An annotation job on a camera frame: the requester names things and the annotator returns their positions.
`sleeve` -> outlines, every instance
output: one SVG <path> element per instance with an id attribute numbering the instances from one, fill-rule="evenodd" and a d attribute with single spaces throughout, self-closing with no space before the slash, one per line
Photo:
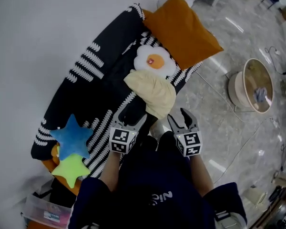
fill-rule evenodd
<path id="1" fill-rule="evenodd" d="M 83 180 L 67 228 L 78 229 L 87 225 L 101 225 L 111 196 L 110 190 L 101 180 L 93 177 Z"/>
<path id="2" fill-rule="evenodd" d="M 247 223 L 244 206 L 235 182 L 213 189 L 204 196 L 204 199 L 215 210 L 217 221 L 230 217 L 231 214 L 238 214 Z"/>

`star-shaped pillow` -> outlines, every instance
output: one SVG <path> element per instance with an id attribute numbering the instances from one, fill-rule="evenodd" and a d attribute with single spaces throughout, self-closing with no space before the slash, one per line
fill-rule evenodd
<path id="1" fill-rule="evenodd" d="M 70 188 L 74 188 L 77 177 L 89 175 L 90 170 L 82 163 L 82 157 L 77 154 L 71 154 L 52 171 L 52 175 L 61 176 L 66 179 Z"/>
<path id="2" fill-rule="evenodd" d="M 72 114 L 63 129 L 50 131 L 50 134 L 60 144 L 60 161 L 71 154 L 78 154 L 84 158 L 89 158 L 86 142 L 93 134 L 92 129 L 80 127 Z"/>

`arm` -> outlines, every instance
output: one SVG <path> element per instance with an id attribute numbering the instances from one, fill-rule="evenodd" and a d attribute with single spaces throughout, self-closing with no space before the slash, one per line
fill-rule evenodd
<path id="1" fill-rule="evenodd" d="M 199 194 L 203 197 L 209 191 L 214 189 L 211 177 L 206 170 L 200 155 L 191 156 L 190 165 L 193 185 Z"/>
<path id="2" fill-rule="evenodd" d="M 118 185 L 120 158 L 120 153 L 111 151 L 100 177 L 100 180 L 107 185 L 111 192 L 114 191 Z"/>

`fried egg plush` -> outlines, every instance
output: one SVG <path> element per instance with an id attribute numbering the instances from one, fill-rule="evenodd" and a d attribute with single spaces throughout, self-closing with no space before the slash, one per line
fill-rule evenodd
<path id="1" fill-rule="evenodd" d="M 150 45 L 140 46 L 137 57 L 134 59 L 134 68 L 150 71 L 162 78 L 173 75 L 176 70 L 175 62 L 163 47 L 152 47 Z"/>

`table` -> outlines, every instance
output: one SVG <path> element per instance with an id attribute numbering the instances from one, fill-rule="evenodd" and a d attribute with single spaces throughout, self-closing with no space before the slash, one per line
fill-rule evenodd
<path id="1" fill-rule="evenodd" d="M 263 91 L 258 101 L 258 91 Z M 231 101 L 239 108 L 250 107 L 258 113 L 266 113 L 273 102 L 273 85 L 266 67 L 258 59 L 249 59 L 242 72 L 234 74 L 228 85 Z"/>

